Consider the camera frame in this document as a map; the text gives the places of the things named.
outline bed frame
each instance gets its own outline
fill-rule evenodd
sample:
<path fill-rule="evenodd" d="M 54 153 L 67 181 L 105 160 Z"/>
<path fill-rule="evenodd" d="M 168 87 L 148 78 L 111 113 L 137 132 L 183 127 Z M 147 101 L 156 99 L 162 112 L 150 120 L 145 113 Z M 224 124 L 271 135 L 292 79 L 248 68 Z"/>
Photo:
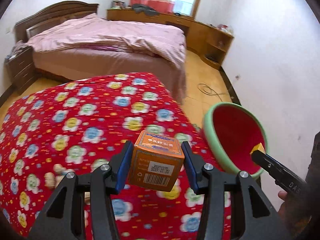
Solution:
<path fill-rule="evenodd" d="M 63 1 L 50 5 L 36 14 L 25 18 L 14 26 L 15 41 L 27 42 L 30 37 L 63 23 L 69 19 L 78 19 L 92 13 L 97 13 L 99 4 L 85 3 L 80 1 Z M 50 72 L 35 69 L 35 75 L 43 76 L 59 82 L 71 80 L 52 74 Z"/>

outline nightstand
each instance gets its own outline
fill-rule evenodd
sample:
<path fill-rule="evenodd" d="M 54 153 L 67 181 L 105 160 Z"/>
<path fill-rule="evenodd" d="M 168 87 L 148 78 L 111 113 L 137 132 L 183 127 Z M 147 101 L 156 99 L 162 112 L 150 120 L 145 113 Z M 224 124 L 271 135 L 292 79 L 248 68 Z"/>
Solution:
<path fill-rule="evenodd" d="M 33 82 L 37 80 L 35 66 L 32 59 L 32 47 L 6 58 L 4 61 L 10 80 L 21 95 Z"/>

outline red curtain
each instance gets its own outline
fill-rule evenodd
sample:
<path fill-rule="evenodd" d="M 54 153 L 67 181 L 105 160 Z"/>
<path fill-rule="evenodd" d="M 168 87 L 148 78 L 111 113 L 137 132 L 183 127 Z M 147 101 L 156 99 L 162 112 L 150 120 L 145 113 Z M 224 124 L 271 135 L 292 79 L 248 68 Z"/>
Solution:
<path fill-rule="evenodd" d="M 155 9 L 159 13 L 171 13 L 174 2 L 168 0 L 130 0 L 131 5 L 135 3 L 144 4 Z"/>

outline wooden headboard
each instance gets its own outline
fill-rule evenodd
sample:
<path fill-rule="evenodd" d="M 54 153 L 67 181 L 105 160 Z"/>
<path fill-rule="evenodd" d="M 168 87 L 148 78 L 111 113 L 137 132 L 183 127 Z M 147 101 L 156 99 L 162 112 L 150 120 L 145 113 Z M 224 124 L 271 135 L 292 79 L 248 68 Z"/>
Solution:
<path fill-rule="evenodd" d="M 33 36 L 35 32 L 49 29 L 62 23 L 64 20 L 81 18 L 88 14 L 96 13 L 98 6 L 99 4 L 97 3 L 89 4 L 80 1 L 63 1 L 50 5 L 36 14 L 16 23 L 14 26 L 15 41 L 27 42 L 27 30 L 29 35 L 31 34 L 31 36 Z"/>

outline picture frame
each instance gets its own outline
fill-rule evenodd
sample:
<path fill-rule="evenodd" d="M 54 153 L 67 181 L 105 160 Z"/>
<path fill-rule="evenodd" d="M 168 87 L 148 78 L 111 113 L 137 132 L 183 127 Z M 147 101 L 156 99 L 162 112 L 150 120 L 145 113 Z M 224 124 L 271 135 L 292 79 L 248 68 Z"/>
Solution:
<path fill-rule="evenodd" d="M 125 2 L 113 0 L 111 3 L 111 9 L 124 9 L 124 8 L 125 8 Z"/>

